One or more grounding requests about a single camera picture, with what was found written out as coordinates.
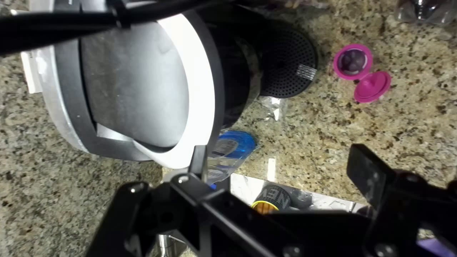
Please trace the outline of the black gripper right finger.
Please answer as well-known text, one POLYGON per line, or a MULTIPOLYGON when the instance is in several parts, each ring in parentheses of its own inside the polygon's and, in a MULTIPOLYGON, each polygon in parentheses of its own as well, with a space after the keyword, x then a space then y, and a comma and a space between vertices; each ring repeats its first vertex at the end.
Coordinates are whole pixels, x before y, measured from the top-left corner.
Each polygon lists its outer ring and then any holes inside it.
POLYGON ((429 230, 448 252, 457 252, 457 193, 429 185, 411 172, 394 170, 364 145, 352 145, 347 176, 369 205, 364 250, 378 257, 436 257, 418 245, 429 230))

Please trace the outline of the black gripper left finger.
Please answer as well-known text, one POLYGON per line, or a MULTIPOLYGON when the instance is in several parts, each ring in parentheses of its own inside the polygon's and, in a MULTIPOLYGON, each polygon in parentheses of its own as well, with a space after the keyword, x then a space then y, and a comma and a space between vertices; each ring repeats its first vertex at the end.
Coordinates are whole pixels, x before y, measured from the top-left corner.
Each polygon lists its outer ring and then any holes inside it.
POLYGON ((207 149, 189 169, 152 188, 127 183, 115 192, 85 257, 147 257, 171 235, 199 257, 299 257, 299 240, 282 215, 259 215, 224 189, 201 180, 207 149))

